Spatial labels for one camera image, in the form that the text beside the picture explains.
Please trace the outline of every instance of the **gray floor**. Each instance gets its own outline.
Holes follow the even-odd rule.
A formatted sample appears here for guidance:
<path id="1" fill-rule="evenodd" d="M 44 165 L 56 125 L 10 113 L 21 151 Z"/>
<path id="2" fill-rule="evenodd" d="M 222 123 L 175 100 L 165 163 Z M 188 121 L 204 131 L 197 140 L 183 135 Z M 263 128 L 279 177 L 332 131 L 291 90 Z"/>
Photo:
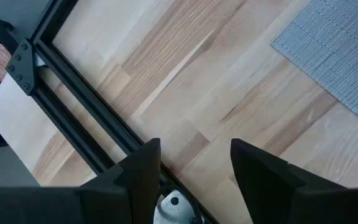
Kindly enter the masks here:
<path id="1" fill-rule="evenodd" d="M 10 147 L 0 148 L 0 187 L 39 186 Z"/>

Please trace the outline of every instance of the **gray placemat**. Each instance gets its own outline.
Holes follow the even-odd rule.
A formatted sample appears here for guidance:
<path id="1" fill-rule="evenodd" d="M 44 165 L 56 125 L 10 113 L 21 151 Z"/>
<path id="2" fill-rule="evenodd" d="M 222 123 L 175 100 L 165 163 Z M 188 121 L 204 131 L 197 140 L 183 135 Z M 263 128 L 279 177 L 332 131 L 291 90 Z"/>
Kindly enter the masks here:
<path id="1" fill-rule="evenodd" d="M 272 46 L 358 115 L 358 0 L 312 0 Z"/>

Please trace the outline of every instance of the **wood grain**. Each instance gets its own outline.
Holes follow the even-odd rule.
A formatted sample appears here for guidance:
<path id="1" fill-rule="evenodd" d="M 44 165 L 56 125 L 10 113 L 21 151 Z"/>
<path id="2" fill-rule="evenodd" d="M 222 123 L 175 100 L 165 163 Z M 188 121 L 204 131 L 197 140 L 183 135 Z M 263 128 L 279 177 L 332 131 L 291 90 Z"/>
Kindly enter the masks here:
<path id="1" fill-rule="evenodd" d="M 161 138 L 163 162 L 221 223 L 251 223 L 232 138 L 358 187 L 358 117 L 270 46 L 308 2 L 80 0 L 54 44 L 144 141 Z M 126 156 L 54 74 L 44 79 L 114 161 Z M 94 177 L 9 75 L 0 133 L 42 185 Z"/>

